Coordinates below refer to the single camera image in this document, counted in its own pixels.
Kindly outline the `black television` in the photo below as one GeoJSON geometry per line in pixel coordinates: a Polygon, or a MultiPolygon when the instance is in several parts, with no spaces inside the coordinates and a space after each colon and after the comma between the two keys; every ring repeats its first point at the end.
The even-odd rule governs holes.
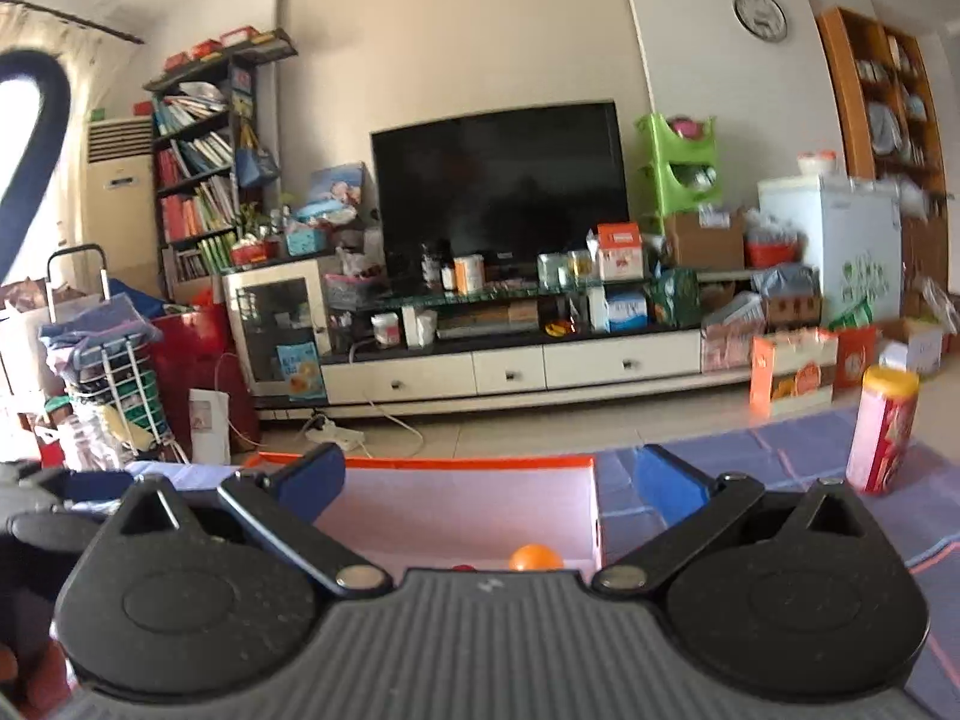
{"type": "Polygon", "coordinates": [[[384,255],[394,280],[427,245],[534,263],[630,220],[617,106],[549,104],[459,115],[371,135],[384,255]]]}

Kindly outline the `white mini fridge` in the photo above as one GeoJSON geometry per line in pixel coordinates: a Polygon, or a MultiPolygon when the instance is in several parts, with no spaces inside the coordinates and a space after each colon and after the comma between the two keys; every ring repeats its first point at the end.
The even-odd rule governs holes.
{"type": "Polygon", "coordinates": [[[866,301],[876,322],[900,317],[901,213],[891,182],[796,176],[758,184],[763,215],[799,234],[800,261],[820,280],[822,322],[866,301]]]}

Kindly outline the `small orange tangerine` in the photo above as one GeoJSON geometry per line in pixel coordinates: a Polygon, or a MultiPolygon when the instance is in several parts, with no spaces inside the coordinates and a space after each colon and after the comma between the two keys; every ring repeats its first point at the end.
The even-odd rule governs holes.
{"type": "Polygon", "coordinates": [[[509,568],[516,572],[559,571],[565,560],[545,544],[530,543],[509,556],[509,568]]]}

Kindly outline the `orange fruit carton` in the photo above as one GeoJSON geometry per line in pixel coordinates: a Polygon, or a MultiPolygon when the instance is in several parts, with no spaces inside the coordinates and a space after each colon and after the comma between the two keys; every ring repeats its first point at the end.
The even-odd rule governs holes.
{"type": "Polygon", "coordinates": [[[774,418],[828,405],[835,393],[837,359],[838,337],[822,328],[755,337],[750,410],[774,418]]]}

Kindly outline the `white power strip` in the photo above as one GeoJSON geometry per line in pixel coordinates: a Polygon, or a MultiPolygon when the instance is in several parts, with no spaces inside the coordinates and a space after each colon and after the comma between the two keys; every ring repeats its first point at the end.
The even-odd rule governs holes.
{"type": "Polygon", "coordinates": [[[364,447],[364,433],[350,427],[337,426],[330,419],[318,422],[304,433],[314,444],[335,444],[345,454],[354,454],[364,447]]]}

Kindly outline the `glass door cabinet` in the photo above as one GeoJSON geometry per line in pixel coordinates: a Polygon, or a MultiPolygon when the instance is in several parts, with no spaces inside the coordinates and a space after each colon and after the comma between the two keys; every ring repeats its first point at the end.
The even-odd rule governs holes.
{"type": "Polygon", "coordinates": [[[256,397],[325,397],[320,358],[332,349],[325,275],[337,255],[302,255],[233,268],[221,280],[245,382],[256,397]]]}

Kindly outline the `white standing air conditioner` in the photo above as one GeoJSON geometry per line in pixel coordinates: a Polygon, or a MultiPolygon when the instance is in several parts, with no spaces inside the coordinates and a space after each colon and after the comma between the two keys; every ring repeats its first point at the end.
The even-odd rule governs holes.
{"type": "Polygon", "coordinates": [[[161,296],[153,124],[148,117],[88,125],[82,241],[103,248],[112,278],[155,298],[161,296]]]}

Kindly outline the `white tv stand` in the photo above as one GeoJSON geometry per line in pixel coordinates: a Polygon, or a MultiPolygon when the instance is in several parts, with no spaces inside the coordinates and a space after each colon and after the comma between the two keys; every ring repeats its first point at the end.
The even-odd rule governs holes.
{"type": "Polygon", "coordinates": [[[696,392],[750,377],[745,362],[709,371],[704,361],[700,330],[654,322],[562,337],[537,328],[423,348],[381,348],[363,340],[343,355],[320,358],[320,394],[291,395],[277,385],[270,395],[257,395],[254,408],[263,419],[314,411],[366,418],[378,406],[396,415],[454,415],[696,392]]]}

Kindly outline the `round wall clock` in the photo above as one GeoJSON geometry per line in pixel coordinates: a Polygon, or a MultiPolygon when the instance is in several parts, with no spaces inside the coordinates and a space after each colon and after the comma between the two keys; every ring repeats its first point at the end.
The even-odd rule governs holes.
{"type": "Polygon", "coordinates": [[[779,44],[789,36],[786,11],[776,0],[732,0],[737,21],[764,43],[779,44]]]}

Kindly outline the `wooden shelf cabinet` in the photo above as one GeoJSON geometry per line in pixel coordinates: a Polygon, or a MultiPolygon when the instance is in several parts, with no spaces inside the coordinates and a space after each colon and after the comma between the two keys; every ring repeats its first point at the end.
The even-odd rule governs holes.
{"type": "Polygon", "coordinates": [[[949,225],[944,151],[928,67],[916,37],[857,11],[817,16],[832,75],[846,172],[916,188],[921,205],[903,234],[901,314],[923,317],[921,281],[946,288],[949,225]]]}

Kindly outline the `green plastic rack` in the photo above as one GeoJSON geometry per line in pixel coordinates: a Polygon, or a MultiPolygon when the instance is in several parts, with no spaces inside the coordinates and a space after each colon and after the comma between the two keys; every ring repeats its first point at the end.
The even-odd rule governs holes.
{"type": "Polygon", "coordinates": [[[667,216],[722,199],[716,119],[667,119],[659,112],[636,121],[640,167],[633,216],[644,232],[659,234],[667,216]]]}

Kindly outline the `orange cardboard box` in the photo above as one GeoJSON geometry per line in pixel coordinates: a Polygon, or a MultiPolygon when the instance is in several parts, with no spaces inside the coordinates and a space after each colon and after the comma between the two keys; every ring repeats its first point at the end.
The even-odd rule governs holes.
{"type": "Polygon", "coordinates": [[[348,458],[342,491],[314,523],[393,578],[413,567],[504,571],[528,544],[542,544],[585,578],[602,564],[589,455],[348,458]]]}

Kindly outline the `red yellow-lid canister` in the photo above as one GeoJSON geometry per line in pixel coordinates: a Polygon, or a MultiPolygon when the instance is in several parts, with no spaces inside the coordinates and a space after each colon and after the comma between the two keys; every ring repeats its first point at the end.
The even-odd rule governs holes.
{"type": "Polygon", "coordinates": [[[911,371],[867,367],[861,380],[848,483],[860,493],[884,494],[907,450],[921,380],[911,371]]]}

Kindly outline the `dark bookshelf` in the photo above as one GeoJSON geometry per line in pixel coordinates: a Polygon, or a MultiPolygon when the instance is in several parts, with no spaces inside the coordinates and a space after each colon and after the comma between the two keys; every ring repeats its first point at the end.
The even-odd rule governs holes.
{"type": "Polygon", "coordinates": [[[145,85],[163,294],[190,301],[233,265],[267,179],[247,179],[259,133],[259,70],[295,57],[283,29],[241,28],[174,55],[145,85]]]}

